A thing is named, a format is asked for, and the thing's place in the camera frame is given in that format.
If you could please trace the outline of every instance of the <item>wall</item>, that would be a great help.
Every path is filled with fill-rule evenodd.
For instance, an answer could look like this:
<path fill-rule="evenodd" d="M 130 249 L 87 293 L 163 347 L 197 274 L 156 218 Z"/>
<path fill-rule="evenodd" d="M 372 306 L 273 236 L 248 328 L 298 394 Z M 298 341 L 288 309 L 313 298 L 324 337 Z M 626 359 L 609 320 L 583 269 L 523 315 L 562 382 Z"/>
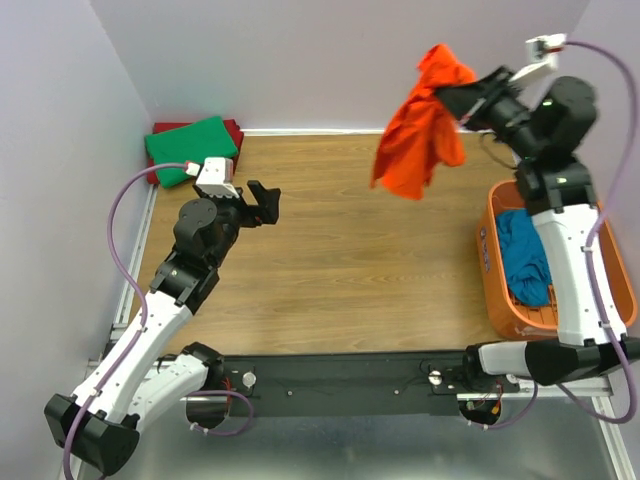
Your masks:
<path fill-rule="evenodd" d="M 625 0 L 592 0 L 572 37 L 605 47 L 621 57 L 640 78 L 637 22 L 640 3 Z M 561 73 L 576 75 L 594 85 L 598 94 L 600 118 L 579 149 L 581 160 L 589 166 L 601 198 L 609 191 L 613 171 L 619 163 L 629 125 L 629 97 L 621 75 L 606 60 L 595 54 L 570 48 L 561 56 Z M 635 148 L 633 164 L 623 180 L 611 217 L 612 226 L 632 277 L 636 295 L 640 296 L 640 210 L 637 190 L 640 183 L 640 147 Z M 640 322 L 631 329 L 640 336 Z M 640 364 L 634 365 L 640 383 Z M 612 376 L 618 415 L 626 411 L 628 394 L 620 372 Z M 640 475 L 640 416 L 621 427 L 631 461 Z"/>
<path fill-rule="evenodd" d="M 106 341 L 122 280 L 105 219 L 149 118 L 88 2 L 2 4 L 0 478 L 47 480 L 62 450 L 42 411 Z M 140 185 L 123 205 L 125 258 L 145 198 Z"/>
<path fill-rule="evenodd" d="M 156 120 L 380 128 L 434 44 L 485 75 L 570 31 L 588 0 L 91 0 Z"/>

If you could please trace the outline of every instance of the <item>green cloth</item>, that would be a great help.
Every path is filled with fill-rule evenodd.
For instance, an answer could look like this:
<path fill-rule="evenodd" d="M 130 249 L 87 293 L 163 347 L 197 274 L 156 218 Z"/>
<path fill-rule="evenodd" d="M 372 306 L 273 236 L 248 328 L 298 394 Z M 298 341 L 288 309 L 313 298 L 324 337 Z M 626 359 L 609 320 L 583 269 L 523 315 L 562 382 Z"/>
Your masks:
<path fill-rule="evenodd" d="M 147 152 L 155 165 L 187 161 L 202 165 L 207 157 L 233 158 L 238 154 L 238 149 L 220 117 L 211 117 L 186 127 L 147 135 L 144 140 Z M 165 188 L 189 178 L 185 172 L 176 168 L 158 170 L 156 173 L 160 185 Z"/>

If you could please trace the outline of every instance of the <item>orange laundry basket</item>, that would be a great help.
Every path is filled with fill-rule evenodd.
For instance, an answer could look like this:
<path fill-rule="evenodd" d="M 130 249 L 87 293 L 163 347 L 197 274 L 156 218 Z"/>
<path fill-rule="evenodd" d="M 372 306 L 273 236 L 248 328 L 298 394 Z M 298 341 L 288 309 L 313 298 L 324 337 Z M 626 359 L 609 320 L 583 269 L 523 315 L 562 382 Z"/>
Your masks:
<path fill-rule="evenodd" d="M 553 286 L 549 285 L 551 304 L 529 307 L 520 303 L 507 288 L 496 228 L 496 215 L 524 208 L 514 181 L 498 183 L 489 191 L 489 201 L 476 231 L 478 253 L 487 311 L 493 328 L 502 336 L 516 340 L 555 337 L 558 311 Z M 622 321 L 629 327 L 636 318 L 636 298 L 622 264 L 609 224 L 600 230 L 600 248 L 613 300 Z"/>

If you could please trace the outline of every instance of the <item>wooden table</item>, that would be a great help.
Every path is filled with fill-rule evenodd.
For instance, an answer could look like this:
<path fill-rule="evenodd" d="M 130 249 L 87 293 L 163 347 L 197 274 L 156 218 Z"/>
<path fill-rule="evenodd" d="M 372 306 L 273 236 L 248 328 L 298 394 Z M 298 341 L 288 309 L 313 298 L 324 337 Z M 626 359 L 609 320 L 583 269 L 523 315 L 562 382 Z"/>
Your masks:
<path fill-rule="evenodd" d="M 474 228 L 489 188 L 510 172 L 478 147 L 477 135 L 462 138 L 466 165 L 439 166 L 420 202 L 369 189 L 378 136 L 246 138 L 234 184 L 280 187 L 280 221 L 241 232 L 220 283 L 167 352 L 194 341 L 249 354 L 449 349 L 497 339 Z M 491 148 L 509 160 L 505 148 Z M 143 286 L 194 196 L 190 185 L 158 192 Z"/>

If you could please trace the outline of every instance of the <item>red cloth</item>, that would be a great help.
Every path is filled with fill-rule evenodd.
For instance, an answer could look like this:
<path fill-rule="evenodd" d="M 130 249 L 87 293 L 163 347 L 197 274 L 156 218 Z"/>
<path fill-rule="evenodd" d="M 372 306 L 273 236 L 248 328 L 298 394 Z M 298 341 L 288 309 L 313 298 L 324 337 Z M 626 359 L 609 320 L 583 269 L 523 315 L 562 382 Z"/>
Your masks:
<path fill-rule="evenodd" d="M 391 193 L 419 200 L 433 178 L 435 166 L 464 163 L 464 149 L 454 117 L 434 96 L 434 88 L 475 80 L 471 69 L 459 63 L 449 47 L 440 44 L 418 65 L 420 80 L 391 119 L 380 140 L 371 176 Z"/>
<path fill-rule="evenodd" d="M 238 167 L 238 160 L 240 159 L 240 147 L 242 147 L 242 140 L 244 140 L 244 132 L 240 130 L 240 127 L 236 123 L 235 120 L 229 119 L 223 121 L 227 132 L 231 136 L 233 143 L 235 143 L 238 148 L 238 154 L 232 158 L 233 160 L 233 172 L 235 173 L 236 168 Z M 175 123 L 175 122 L 160 122 L 153 125 L 153 133 L 162 133 L 168 132 L 169 130 L 173 130 L 174 128 L 186 127 L 187 125 L 191 125 L 189 123 Z M 152 167 L 154 165 L 153 158 L 147 157 L 147 165 Z M 156 172 L 151 172 L 147 174 L 147 181 L 152 185 L 158 185 L 160 182 L 158 181 L 158 176 Z"/>

